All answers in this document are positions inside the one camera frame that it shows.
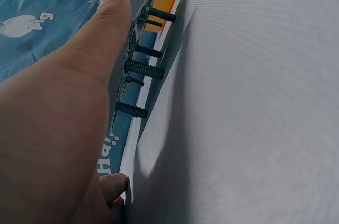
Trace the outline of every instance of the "hand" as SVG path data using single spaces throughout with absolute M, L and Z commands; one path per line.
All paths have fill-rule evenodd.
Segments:
M 1 223 L 121 219 L 128 179 L 98 179 L 96 162 L 109 76 L 130 23 L 129 0 L 100 0 L 68 43 L 0 84 Z

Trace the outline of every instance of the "black screw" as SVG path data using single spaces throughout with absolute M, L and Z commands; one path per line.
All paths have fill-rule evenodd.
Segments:
M 136 83 L 137 85 L 140 85 L 140 86 L 144 86 L 144 84 L 145 84 L 144 82 L 142 82 L 140 80 L 137 80 L 136 78 L 131 77 L 131 76 L 127 76 L 125 81 L 127 83 L 132 83 L 133 82 L 133 83 Z
M 143 64 L 138 61 L 133 61 L 131 59 L 126 60 L 125 70 L 152 77 L 158 80 L 162 80 L 165 74 L 165 71 L 163 69 L 148 64 Z
M 164 19 L 164 20 L 167 20 L 167 21 L 175 22 L 175 20 L 176 20 L 176 15 L 173 15 L 171 13 L 167 13 L 165 11 L 158 10 L 156 8 L 149 7 L 149 8 L 146 9 L 145 12 L 149 15 L 156 16 L 160 19 Z
M 145 23 L 146 24 L 152 24 L 152 25 L 155 25 L 157 27 L 163 27 L 163 24 L 161 24 L 161 23 L 159 23 L 157 21 L 151 20 L 151 19 L 146 19 Z
M 115 110 L 131 115 L 133 117 L 147 118 L 147 115 L 148 115 L 148 111 L 146 109 L 141 109 L 136 106 L 122 103 L 120 101 L 117 102 L 117 105 L 115 106 Z
M 161 55 L 162 55 L 162 53 L 160 51 L 150 49 L 150 48 L 146 48 L 146 47 L 141 46 L 141 45 L 136 46 L 136 51 L 141 52 L 141 53 L 145 53 L 149 56 L 153 56 L 153 57 L 156 57 L 156 58 L 160 58 Z

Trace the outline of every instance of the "white lettering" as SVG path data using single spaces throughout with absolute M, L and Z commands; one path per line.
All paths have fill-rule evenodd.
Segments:
M 53 20 L 54 19 L 54 14 L 49 13 L 49 12 L 42 12 L 40 15 L 41 20 Z
M 111 169 L 109 167 L 108 168 L 104 168 L 104 165 L 106 165 L 106 166 L 110 166 L 111 165 L 110 159 L 99 159 L 97 161 L 97 164 L 99 165 L 99 167 L 97 169 L 97 172 L 99 174 L 106 174 L 106 175 L 112 174 Z
M 104 143 L 103 147 L 102 147 L 102 150 L 101 150 L 101 155 L 103 157 L 107 157 L 108 154 L 110 153 L 110 150 L 111 150 L 111 146 L 108 146 Z

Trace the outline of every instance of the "cartoon illustration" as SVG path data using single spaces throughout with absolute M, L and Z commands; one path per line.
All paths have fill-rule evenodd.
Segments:
M 53 20 L 54 14 L 48 12 L 42 12 L 40 19 L 36 19 L 32 15 L 22 15 L 12 17 L 4 22 L 0 22 L 0 34 L 10 38 L 19 38 L 32 30 L 42 31 L 42 23 L 46 20 Z

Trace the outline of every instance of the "gray surface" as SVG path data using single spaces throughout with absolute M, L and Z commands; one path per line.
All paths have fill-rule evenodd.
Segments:
M 178 24 L 130 223 L 339 223 L 339 0 L 188 0 Z

